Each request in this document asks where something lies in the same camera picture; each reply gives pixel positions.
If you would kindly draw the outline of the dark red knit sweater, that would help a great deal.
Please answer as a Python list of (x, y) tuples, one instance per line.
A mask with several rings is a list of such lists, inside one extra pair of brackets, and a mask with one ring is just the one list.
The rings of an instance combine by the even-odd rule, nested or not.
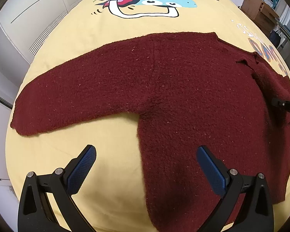
[(241, 173), (262, 172), (273, 203), (290, 175), (290, 79), (216, 34), (151, 34), (69, 60), (27, 84), (11, 127), (31, 136), (119, 113), (139, 115), (149, 217), (158, 231), (195, 231), (217, 198), (196, 162), (206, 145)]

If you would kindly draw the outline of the dark hanging bag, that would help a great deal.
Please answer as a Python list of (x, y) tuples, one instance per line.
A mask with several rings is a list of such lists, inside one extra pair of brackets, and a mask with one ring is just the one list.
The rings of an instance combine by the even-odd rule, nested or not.
[(288, 42), (287, 37), (279, 27), (276, 30), (273, 29), (270, 32), (269, 39), (277, 49), (283, 49)]

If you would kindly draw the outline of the yellow dinosaur print bedspread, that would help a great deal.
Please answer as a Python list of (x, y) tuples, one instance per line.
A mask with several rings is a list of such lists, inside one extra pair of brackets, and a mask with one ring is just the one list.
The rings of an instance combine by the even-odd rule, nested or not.
[[(151, 34), (214, 33), (256, 52), (280, 75), (290, 74), (266, 35), (230, 0), (82, 0), (47, 37), (20, 86), (104, 45)], [(41, 134), (7, 128), (6, 162), (20, 196), (28, 172), (48, 174), (93, 145), (97, 159), (73, 200), (97, 231), (158, 231), (148, 213), (138, 138), (139, 115), (112, 114)], [(279, 229), (290, 215), (290, 175), (284, 201), (273, 203)]]

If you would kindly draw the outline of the wooden drawer cabinet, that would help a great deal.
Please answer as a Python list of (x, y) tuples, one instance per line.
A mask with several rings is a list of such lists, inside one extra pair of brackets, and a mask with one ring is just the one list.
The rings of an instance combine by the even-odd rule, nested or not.
[(267, 37), (270, 36), (279, 19), (277, 13), (263, 0), (244, 0), (241, 10)]

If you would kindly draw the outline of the white wardrobe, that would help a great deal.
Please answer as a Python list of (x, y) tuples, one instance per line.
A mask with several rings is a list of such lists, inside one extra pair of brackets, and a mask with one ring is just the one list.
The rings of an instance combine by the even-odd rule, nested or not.
[(7, 0), (0, 10), (0, 189), (11, 188), (5, 139), (12, 104), (51, 31), (81, 0)]

